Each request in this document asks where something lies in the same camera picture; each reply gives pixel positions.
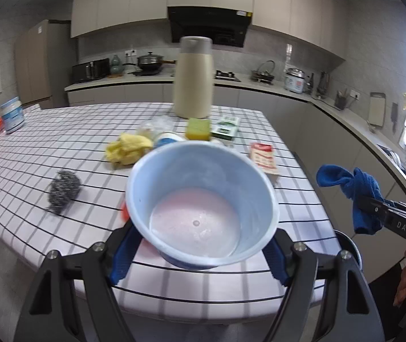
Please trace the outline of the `blue cloth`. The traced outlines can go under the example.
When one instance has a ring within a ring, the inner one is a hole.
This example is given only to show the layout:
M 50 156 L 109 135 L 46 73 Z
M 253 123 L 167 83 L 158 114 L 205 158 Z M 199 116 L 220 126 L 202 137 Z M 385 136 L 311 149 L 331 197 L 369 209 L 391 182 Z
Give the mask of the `blue cloth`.
M 321 188 L 339 186 L 345 197 L 352 200 L 352 222 L 356 234 L 375 235 L 382 228 L 379 219 L 358 207 L 362 197 L 385 202 L 379 184 L 373 176 L 360 168 L 350 172 L 335 164 L 324 164 L 318 169 L 316 180 Z

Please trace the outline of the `light blue plastic bowl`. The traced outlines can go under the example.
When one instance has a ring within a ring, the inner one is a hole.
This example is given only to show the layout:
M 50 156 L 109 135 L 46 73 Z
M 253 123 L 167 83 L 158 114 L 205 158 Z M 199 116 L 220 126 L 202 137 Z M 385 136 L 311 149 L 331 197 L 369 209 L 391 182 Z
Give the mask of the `light blue plastic bowl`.
M 140 235 L 170 263 L 211 269 L 242 262 L 272 239 L 275 190 L 247 156 L 207 141 L 180 141 L 135 163 L 125 200 Z

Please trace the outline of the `steel wool scrubber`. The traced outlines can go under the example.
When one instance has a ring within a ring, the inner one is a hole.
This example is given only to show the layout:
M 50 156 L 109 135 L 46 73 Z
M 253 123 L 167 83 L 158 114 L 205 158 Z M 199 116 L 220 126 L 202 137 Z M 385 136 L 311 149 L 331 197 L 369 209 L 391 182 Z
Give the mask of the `steel wool scrubber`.
M 60 215 L 64 209 L 74 201 L 81 189 L 78 176 L 68 170 L 60 170 L 53 178 L 48 192 L 48 209 Z

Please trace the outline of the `yellow cloth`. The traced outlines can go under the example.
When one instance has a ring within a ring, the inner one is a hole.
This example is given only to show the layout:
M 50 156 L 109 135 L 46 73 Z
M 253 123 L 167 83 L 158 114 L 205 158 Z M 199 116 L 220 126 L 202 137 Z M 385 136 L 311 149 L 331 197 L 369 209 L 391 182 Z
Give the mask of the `yellow cloth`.
M 153 148 L 153 141 L 138 134 L 122 133 L 105 148 L 106 159 L 113 164 L 135 164 Z

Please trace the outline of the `red white small packet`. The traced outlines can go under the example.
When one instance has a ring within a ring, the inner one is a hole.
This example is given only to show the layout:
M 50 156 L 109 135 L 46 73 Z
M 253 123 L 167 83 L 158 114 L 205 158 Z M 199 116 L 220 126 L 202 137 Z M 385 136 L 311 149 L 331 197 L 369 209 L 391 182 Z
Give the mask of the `red white small packet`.
M 251 143 L 249 158 L 270 178 L 277 178 L 279 176 L 272 145 Z

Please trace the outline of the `blue white paper cup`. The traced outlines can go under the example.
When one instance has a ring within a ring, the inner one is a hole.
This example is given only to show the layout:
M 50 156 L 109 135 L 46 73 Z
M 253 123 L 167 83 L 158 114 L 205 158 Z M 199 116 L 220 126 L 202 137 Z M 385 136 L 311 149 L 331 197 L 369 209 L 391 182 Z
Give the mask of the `blue white paper cup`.
M 153 139 L 153 148 L 158 148 L 162 147 L 167 144 L 172 144 L 175 142 L 182 142 L 186 141 L 187 138 L 180 136 L 179 134 L 176 134 L 171 131 L 163 132 L 158 134 L 154 139 Z

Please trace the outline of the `clear plastic bag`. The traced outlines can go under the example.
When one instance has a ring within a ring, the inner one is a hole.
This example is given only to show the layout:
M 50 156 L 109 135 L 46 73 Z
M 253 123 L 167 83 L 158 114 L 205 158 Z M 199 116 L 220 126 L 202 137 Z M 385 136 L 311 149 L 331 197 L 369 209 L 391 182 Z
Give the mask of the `clear plastic bag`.
M 149 120 L 143 121 L 136 130 L 136 134 L 154 140 L 159 134 L 173 131 L 174 120 L 167 116 L 155 116 Z

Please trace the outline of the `yellow green sponge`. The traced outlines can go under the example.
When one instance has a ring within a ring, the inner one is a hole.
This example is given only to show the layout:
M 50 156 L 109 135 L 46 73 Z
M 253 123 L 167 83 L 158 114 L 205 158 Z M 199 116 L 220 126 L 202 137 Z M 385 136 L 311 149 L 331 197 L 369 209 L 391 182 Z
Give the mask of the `yellow green sponge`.
M 185 137 L 192 141 L 210 141 L 211 121 L 209 119 L 189 118 Z

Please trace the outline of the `green white carton box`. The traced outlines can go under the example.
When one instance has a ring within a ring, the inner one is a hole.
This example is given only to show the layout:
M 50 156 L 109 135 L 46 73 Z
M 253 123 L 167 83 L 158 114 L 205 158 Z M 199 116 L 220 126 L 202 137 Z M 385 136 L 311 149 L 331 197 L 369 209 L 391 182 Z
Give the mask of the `green white carton box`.
M 212 136 L 223 140 L 233 141 L 238 133 L 240 123 L 240 117 L 222 116 L 212 125 Z

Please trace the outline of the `white cutting board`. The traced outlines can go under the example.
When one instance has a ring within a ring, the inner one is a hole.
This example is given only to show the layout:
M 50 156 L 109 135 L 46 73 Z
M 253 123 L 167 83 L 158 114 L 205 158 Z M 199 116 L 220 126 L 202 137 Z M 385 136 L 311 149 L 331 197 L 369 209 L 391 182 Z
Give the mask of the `white cutting board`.
M 368 123 L 374 127 L 383 127 L 385 122 L 386 95 L 384 93 L 370 93 Z

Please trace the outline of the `beige thermos jug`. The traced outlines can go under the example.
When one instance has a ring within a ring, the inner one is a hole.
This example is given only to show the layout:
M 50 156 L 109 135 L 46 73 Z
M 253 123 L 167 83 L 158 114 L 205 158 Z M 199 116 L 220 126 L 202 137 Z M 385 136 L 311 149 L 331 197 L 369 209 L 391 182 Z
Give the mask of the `beige thermos jug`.
M 204 36 L 182 37 L 173 83 L 174 112 L 177 116 L 185 119 L 209 116 L 214 76 L 212 40 Z

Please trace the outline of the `teal ceramic vase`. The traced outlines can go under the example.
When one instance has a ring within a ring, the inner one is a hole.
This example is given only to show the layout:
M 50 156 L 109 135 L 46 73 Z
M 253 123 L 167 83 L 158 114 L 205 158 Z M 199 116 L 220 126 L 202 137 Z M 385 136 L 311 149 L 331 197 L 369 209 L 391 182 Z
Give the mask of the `teal ceramic vase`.
M 123 64 L 121 63 L 118 55 L 114 54 L 110 62 L 110 73 L 115 75 L 121 75 L 123 73 Z

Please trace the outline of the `white rice cooker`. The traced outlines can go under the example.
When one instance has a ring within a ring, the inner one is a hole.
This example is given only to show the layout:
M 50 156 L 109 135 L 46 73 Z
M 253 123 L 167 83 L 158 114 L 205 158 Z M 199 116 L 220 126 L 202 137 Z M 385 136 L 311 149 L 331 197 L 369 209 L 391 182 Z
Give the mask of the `white rice cooker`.
M 302 93 L 305 73 L 298 68 L 288 68 L 284 77 L 284 88 L 293 93 Z

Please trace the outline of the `black microwave oven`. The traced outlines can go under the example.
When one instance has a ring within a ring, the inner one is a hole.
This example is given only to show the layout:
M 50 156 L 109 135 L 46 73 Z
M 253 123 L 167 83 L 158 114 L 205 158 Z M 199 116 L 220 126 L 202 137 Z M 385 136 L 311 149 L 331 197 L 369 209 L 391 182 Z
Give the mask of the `black microwave oven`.
M 110 75 L 109 59 L 93 60 L 72 67 L 72 80 L 74 83 L 84 83 L 100 80 Z

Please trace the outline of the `white blue lidded jar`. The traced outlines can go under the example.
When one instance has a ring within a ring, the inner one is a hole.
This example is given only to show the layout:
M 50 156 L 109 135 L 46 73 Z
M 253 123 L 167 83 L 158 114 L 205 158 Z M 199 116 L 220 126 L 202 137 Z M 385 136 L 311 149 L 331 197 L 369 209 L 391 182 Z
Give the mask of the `white blue lidded jar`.
M 7 134 L 12 134 L 25 125 L 24 111 L 19 97 L 14 97 L 2 104 L 0 113 Z

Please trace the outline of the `black lidded wok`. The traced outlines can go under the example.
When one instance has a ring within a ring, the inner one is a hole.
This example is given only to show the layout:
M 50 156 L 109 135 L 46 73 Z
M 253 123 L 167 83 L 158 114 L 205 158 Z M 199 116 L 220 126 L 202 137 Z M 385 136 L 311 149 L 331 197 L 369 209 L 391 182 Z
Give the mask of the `black lidded wok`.
M 163 56 L 148 52 L 137 58 L 137 66 L 144 72 L 160 71 L 164 64 L 175 64 L 175 60 L 165 60 Z

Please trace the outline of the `brown refrigerator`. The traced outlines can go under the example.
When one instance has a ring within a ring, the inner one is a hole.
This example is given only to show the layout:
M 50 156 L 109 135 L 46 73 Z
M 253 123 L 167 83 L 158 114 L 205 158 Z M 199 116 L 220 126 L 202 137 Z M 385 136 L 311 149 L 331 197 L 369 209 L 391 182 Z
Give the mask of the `brown refrigerator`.
M 77 63 L 76 40 L 69 20 L 45 19 L 17 38 L 14 64 L 17 95 L 26 106 L 67 107 L 65 87 Z

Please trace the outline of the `black range hood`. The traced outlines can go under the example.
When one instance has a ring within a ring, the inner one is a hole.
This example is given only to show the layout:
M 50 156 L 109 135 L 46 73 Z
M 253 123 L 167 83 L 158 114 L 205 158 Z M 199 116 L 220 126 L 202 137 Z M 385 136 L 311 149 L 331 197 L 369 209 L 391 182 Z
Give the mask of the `black range hood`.
M 204 36 L 220 46 L 243 47 L 253 13 L 207 6 L 168 6 L 171 41 Z

